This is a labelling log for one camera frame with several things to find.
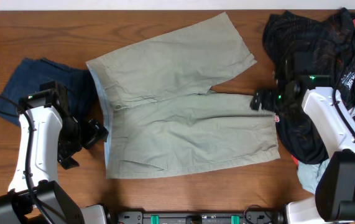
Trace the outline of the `khaki cargo shorts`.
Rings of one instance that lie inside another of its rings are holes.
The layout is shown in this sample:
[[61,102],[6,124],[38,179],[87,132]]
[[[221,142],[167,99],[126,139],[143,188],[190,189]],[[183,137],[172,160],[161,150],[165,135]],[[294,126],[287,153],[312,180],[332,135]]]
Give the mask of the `khaki cargo shorts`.
[[109,179],[152,179],[280,157],[274,114],[212,87],[255,64],[226,13],[87,62],[109,130]]

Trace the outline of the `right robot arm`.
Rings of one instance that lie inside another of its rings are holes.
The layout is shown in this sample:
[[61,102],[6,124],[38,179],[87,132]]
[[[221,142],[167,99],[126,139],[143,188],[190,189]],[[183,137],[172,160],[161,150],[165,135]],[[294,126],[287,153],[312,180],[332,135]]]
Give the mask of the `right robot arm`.
[[273,223],[355,222],[355,122],[340,93],[326,82],[292,81],[283,93],[257,90],[250,107],[272,110],[276,103],[302,107],[315,125],[330,163],[315,195],[287,204],[284,211],[274,214]]

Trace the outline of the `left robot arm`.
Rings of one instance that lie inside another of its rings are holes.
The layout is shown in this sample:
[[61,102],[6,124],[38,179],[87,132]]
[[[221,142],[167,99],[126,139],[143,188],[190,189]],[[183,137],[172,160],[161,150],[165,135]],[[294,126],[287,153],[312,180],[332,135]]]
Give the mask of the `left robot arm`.
[[111,223],[102,204],[80,208],[58,183],[57,170],[77,167],[72,156],[106,139],[108,130],[95,119],[79,123],[65,90],[42,90],[15,106],[21,143],[7,194],[0,196],[0,223]]

